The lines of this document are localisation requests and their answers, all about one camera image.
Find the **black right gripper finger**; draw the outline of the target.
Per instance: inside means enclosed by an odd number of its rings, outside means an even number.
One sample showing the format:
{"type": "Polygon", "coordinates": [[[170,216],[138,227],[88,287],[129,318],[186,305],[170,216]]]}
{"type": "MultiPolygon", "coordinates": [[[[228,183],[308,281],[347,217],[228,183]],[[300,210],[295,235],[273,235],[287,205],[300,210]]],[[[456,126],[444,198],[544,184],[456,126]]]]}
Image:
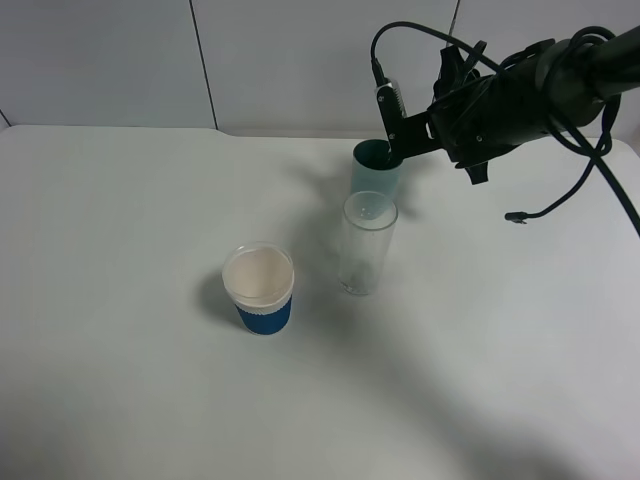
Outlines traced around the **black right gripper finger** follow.
{"type": "Polygon", "coordinates": [[[479,185],[489,181],[487,162],[466,167],[465,171],[472,185],[479,185]]]}

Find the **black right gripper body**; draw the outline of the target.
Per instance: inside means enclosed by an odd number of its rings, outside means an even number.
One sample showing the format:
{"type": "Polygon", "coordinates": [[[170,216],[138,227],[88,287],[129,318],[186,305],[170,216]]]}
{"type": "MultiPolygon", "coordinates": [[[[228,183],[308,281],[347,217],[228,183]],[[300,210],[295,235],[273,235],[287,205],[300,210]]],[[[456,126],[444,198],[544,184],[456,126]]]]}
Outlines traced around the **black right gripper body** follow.
{"type": "Polygon", "coordinates": [[[538,103],[526,84],[496,74],[445,95],[428,112],[450,160],[466,168],[522,144],[534,131],[538,103]]]}

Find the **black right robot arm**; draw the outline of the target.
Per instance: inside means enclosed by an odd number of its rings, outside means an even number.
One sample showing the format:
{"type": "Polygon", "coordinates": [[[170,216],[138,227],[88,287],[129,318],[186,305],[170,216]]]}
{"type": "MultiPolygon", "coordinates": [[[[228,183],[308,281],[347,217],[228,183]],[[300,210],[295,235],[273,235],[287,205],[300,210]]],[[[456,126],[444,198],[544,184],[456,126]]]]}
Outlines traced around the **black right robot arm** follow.
{"type": "Polygon", "coordinates": [[[570,39],[538,42],[505,59],[499,71],[455,88],[429,109],[436,137],[468,171],[529,141],[591,123],[607,102],[639,85],[639,30],[619,36],[586,27],[570,39]]]}

